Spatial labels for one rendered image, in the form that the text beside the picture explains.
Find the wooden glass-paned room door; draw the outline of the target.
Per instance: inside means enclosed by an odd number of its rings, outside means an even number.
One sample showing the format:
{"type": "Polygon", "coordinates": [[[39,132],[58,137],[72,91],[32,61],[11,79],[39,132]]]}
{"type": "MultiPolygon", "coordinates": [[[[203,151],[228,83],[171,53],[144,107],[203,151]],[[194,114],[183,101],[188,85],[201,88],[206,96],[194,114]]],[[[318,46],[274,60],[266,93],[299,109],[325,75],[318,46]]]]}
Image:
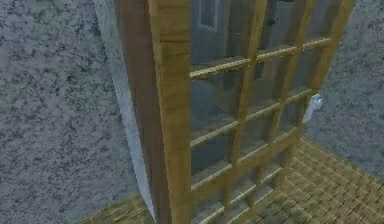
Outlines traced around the wooden glass-paned room door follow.
{"type": "Polygon", "coordinates": [[[249,224],[281,192],[355,0],[116,0],[156,224],[249,224]]]}

